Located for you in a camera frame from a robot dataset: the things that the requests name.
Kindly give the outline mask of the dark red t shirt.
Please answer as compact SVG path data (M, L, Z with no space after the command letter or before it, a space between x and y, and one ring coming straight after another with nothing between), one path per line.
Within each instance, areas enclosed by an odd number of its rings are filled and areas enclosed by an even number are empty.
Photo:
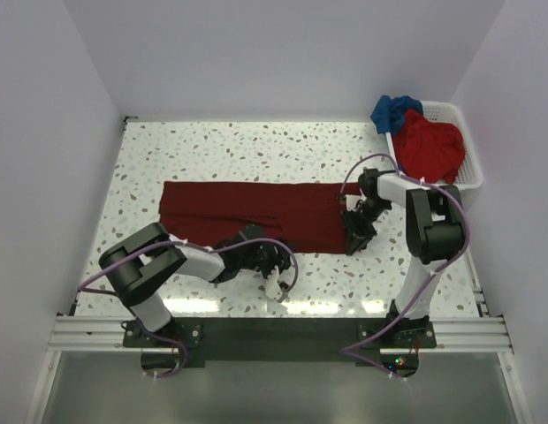
M164 183L160 222L180 239L215 246L253 224L297 253L344 254L340 183Z

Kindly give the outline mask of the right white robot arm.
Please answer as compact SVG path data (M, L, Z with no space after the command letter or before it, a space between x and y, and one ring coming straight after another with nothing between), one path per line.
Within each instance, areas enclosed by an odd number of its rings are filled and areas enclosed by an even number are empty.
M411 260L385 325L343 351L350 352L377 340L403 347L425 332L430 303L443 271L468 249L468 219L459 189L454 185L428 184L396 171L377 169L364 170L358 184L363 198L353 208L341 211L346 254L365 249L377 235L376 220L397 204L405 209Z

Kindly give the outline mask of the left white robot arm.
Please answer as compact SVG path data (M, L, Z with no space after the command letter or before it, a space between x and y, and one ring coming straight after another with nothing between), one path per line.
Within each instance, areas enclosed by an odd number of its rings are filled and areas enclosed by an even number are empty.
M181 340L179 325L158 294L172 275L222 284L250 270L262 275L267 296L278 301L291 288L280 280L281 274L296 261L285 241L267 238L256 225L204 247L151 223L106 250L98 264L123 306L141 323L143 336L154 346L165 346Z

